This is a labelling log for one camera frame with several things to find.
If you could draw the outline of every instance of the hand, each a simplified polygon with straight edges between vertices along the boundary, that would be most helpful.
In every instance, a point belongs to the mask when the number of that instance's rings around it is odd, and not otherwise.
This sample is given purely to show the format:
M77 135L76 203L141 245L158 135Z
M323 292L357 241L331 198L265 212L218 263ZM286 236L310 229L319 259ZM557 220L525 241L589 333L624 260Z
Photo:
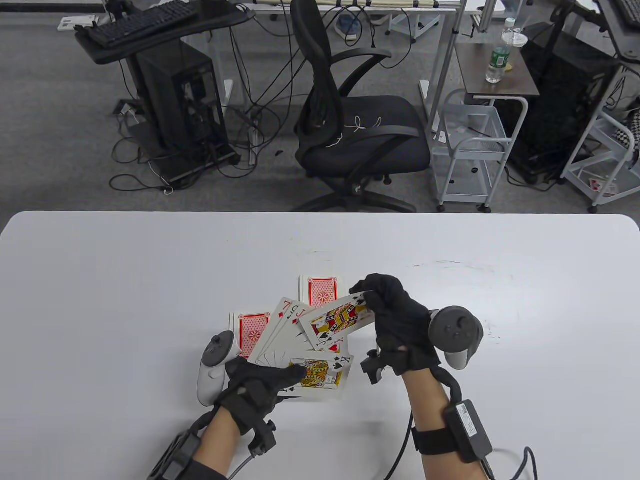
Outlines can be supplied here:
M253 428L250 417L258 416L264 420L283 400L278 398L278 392L301 382L307 375L307 369L302 365L285 369L261 367L240 356L227 362L225 368L229 385L216 403L231 412L241 435ZM251 411L249 416L245 415L247 409Z
M349 290L356 292L364 292L367 306L376 315L377 342L382 351L407 351L406 370L440 365L438 353L429 340L429 310L409 297L400 280L372 273ZM391 366L396 373L403 369Z

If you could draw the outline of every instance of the office chair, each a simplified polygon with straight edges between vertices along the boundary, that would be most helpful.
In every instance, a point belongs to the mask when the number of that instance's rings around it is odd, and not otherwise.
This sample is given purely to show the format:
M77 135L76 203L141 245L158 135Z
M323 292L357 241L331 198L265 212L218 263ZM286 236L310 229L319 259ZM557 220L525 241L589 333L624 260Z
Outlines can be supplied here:
M371 179L421 172L431 156L424 127L413 106L401 97L349 97L357 82L385 58L381 49L352 49L337 55L331 46L316 0L292 0L291 21L302 55L311 64L314 86L294 131L299 148L296 160L309 177L319 177L333 193L295 208L319 212L341 207L347 211L368 207L396 212L416 208L387 195L367 191ZM370 56L338 89L331 66L339 61Z

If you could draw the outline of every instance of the plastic bottle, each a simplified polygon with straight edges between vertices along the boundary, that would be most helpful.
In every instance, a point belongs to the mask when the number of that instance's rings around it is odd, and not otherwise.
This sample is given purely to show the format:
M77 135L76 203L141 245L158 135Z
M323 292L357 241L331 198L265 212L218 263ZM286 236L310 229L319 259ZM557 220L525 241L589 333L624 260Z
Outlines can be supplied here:
M504 30L500 36L500 40L496 43L489 61L489 68L486 71L485 78L489 83L498 83L502 80L509 60L509 53L513 46L513 26L516 24L515 19L506 19L504 21Z

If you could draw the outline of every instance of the sleeve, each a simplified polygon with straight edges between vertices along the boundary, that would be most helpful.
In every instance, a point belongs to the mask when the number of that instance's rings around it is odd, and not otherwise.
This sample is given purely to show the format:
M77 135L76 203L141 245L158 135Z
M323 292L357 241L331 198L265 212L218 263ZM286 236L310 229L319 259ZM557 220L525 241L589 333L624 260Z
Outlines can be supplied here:
M180 480L227 480L227 477L195 460L192 460L184 473L180 476Z

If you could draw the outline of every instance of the keyboard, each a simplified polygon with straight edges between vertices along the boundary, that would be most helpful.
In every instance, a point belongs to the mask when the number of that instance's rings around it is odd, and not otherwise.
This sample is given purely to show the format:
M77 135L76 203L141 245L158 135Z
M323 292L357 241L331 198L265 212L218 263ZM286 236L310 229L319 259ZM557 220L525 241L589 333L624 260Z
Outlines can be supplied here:
M87 28L89 38L102 48L110 49L153 35L198 15L193 3L174 0L163 5L128 15L122 20Z
M640 29L640 0L612 0L627 26Z

